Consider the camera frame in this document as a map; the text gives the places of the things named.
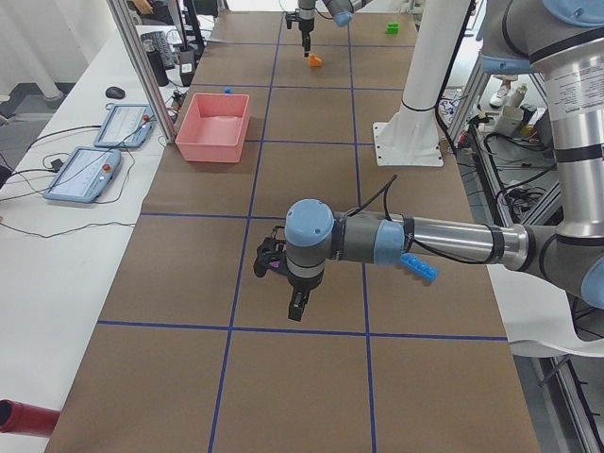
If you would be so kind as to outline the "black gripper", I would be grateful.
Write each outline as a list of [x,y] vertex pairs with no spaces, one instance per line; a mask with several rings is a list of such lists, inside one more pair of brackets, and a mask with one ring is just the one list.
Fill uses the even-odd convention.
[[305,308],[308,304],[310,293],[322,282],[324,272],[313,277],[300,277],[293,272],[288,273],[288,281],[293,288],[291,301],[288,306],[288,318],[292,321],[302,320]]
[[304,50],[304,57],[310,56],[310,34],[314,29],[313,19],[300,19],[298,21],[298,29],[301,32],[302,47]]

